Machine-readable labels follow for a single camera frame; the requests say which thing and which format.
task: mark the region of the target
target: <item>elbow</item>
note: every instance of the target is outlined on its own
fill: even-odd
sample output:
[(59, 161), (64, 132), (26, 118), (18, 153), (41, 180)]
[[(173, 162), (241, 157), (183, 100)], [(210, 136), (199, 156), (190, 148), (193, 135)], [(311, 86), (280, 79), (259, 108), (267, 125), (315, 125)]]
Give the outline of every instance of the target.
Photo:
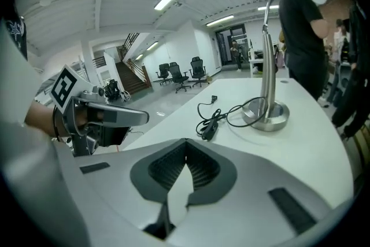
[(320, 39), (324, 39), (329, 34), (329, 25), (326, 20), (314, 20), (311, 22), (311, 27), (316, 36)]

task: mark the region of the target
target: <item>brick wall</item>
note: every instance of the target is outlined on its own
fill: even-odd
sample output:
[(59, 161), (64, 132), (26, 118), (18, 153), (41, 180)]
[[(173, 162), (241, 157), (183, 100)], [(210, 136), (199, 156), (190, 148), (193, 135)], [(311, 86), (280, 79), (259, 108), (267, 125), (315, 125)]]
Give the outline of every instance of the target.
[(329, 23), (328, 43), (334, 44), (335, 22), (337, 19), (349, 18), (349, 9), (353, 3), (353, 0), (328, 0), (324, 5), (319, 6), (324, 19)]

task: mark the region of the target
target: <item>black power cord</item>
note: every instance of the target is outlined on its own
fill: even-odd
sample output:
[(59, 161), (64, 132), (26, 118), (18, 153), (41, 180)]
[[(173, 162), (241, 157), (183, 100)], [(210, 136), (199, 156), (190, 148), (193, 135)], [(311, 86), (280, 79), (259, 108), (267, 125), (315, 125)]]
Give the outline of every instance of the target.
[(258, 122), (260, 119), (262, 119), (265, 115), (266, 115), (266, 112), (267, 112), (267, 108), (266, 110), (263, 112), (263, 114), (261, 114), (261, 116), (259, 116), (255, 121), (249, 123), (249, 124), (243, 124), (243, 125), (236, 125), (236, 124), (232, 124), (230, 123), (228, 117), (229, 117), (229, 114), (232, 113), (232, 112), (235, 112), (237, 110), (239, 110), (240, 108), (243, 108), (245, 105), (251, 103), (252, 101), (254, 100), (257, 100), (257, 99), (263, 99), (263, 100), (266, 100), (265, 97), (255, 97), (255, 98), (252, 98), (250, 100), (248, 100), (247, 102), (245, 102), (244, 104), (242, 105), (236, 105), (234, 107), (232, 107), (228, 112), (226, 113), (221, 113), (221, 109), (218, 108), (216, 109), (216, 111), (212, 114), (211, 118), (210, 119), (206, 119), (205, 117), (203, 117), (201, 115), (201, 112), (199, 110), (199, 107), (201, 105), (212, 105), (216, 100), (217, 100), (217, 96), (212, 96), (212, 101), (211, 103), (199, 103), (198, 106), (197, 106), (197, 110), (198, 110), (198, 114), (199, 116), (203, 119), (195, 128), (195, 131), (197, 132), (197, 134), (199, 136), (202, 137), (203, 140), (211, 140), (214, 136), (214, 134), (216, 133), (216, 130), (219, 126), (219, 124), (217, 123), (219, 120), (222, 120), (222, 119), (226, 119), (227, 123), (233, 127), (236, 127), (236, 128), (245, 128), (245, 127), (249, 127), (251, 125), (253, 125), (254, 123)]

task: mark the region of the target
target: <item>chair backrest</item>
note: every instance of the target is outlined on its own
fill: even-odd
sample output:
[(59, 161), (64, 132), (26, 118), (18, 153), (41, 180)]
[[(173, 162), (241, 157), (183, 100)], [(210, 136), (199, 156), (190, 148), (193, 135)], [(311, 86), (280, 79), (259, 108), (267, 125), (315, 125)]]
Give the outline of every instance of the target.
[(172, 75), (172, 79), (173, 80), (176, 80), (178, 78), (181, 78), (182, 75), (181, 75), (181, 72), (180, 72), (180, 66), (178, 66), (178, 64), (176, 63), (176, 65), (172, 65), (169, 67), (169, 71)]
[(169, 64), (166, 63), (166, 64), (161, 64), (160, 65), (160, 72), (161, 72), (161, 75), (168, 75), (168, 69), (169, 69)]
[(194, 60), (190, 62), (191, 67), (193, 68), (193, 75), (194, 74), (205, 74), (203, 69), (203, 60)]

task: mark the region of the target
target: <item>chair base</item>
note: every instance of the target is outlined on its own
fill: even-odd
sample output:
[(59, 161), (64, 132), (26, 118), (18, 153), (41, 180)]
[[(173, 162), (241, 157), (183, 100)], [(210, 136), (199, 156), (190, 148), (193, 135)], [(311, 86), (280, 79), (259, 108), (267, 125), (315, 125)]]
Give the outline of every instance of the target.
[(207, 80), (205, 79), (199, 79), (196, 83), (193, 84), (193, 87), (196, 85), (196, 84), (199, 84), (200, 87), (202, 87), (202, 83), (207, 83), (209, 84), (209, 82), (207, 82)]
[(186, 91), (186, 88), (187, 88), (187, 87), (191, 88), (191, 86), (184, 86), (184, 83), (181, 83), (181, 86), (180, 86), (180, 87), (178, 87), (178, 88), (176, 88), (176, 93), (177, 93), (179, 90), (181, 90), (181, 89), (184, 89), (184, 90)]
[(165, 78), (165, 79), (163, 79), (163, 80), (160, 82), (160, 86), (162, 86), (164, 83), (166, 83), (166, 85), (167, 85), (167, 82), (171, 83), (171, 79), (170, 79), (170, 78)]

